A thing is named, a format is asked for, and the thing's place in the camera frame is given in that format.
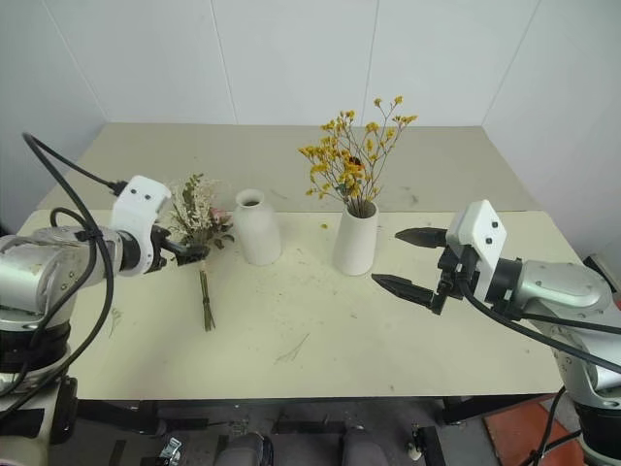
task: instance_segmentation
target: vase opening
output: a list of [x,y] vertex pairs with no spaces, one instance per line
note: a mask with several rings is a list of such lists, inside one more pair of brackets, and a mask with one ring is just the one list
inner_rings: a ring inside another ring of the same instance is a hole
[[377,212],[376,205],[371,201],[362,203],[347,203],[347,211],[351,216],[356,218],[371,218]]
[[264,199],[265,196],[258,189],[245,189],[237,195],[235,202],[242,208],[251,209],[261,205]]

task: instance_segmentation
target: white ceramic vase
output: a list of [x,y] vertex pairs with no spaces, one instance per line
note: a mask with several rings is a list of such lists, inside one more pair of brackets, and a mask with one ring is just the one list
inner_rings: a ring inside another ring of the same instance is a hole
[[345,275],[362,275],[373,266],[379,209],[374,202],[369,204],[373,207],[373,214],[367,218],[353,216],[347,206],[341,216],[333,263]]
[[280,231],[274,209],[258,189],[245,189],[235,198],[237,208],[233,225],[242,245],[245,260],[253,265],[267,265],[280,257]]

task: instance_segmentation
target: dark floor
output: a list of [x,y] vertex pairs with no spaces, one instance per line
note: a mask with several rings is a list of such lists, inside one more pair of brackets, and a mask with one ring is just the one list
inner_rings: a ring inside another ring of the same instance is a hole
[[[321,403],[262,403],[238,406],[192,408],[180,412],[165,409],[163,416],[205,416],[210,422],[223,422],[199,432],[174,432],[183,442],[183,466],[212,466],[219,435],[236,436],[247,431],[269,434],[277,418],[294,420],[342,420],[362,425],[384,448],[391,466],[413,463],[405,444],[411,426],[436,425],[434,418],[440,401],[362,401]],[[452,466],[498,466],[498,460],[481,420],[439,428],[446,463]],[[270,435],[275,444],[277,466],[338,466],[338,435]],[[79,421],[74,437],[50,450],[50,466],[111,466],[116,441],[126,441],[120,466],[140,466],[141,458],[157,456],[165,439],[129,434],[88,421]]]

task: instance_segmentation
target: white vase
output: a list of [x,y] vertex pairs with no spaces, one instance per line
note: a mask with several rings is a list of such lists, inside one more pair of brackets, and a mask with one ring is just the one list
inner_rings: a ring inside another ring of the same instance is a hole
[[341,216],[339,234],[334,246],[334,266],[345,275],[362,275],[371,269],[376,256],[379,209],[374,202],[373,215],[353,216],[347,206]]
[[272,206],[258,189],[245,189],[235,197],[237,208],[233,226],[242,245],[245,260],[267,265],[280,257],[280,232]]

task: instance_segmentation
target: white tabletop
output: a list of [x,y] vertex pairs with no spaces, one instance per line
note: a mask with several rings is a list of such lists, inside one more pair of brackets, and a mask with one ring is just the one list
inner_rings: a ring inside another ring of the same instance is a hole
[[[46,226],[35,212],[21,234]],[[106,224],[109,213],[95,211]],[[203,328],[195,265],[118,278],[114,308],[71,366],[82,399],[260,399],[447,396],[555,391],[551,351],[504,329],[465,302],[441,316],[400,300],[369,274],[330,264],[338,214],[279,214],[284,250],[273,265],[247,265],[238,245],[209,257],[216,329]],[[446,227],[452,214],[380,215],[376,273],[435,288],[441,250],[393,237],[413,226]],[[543,212],[504,213],[503,256],[577,261]],[[326,223],[327,229],[321,228]],[[103,286],[80,292],[70,344],[97,318]]]

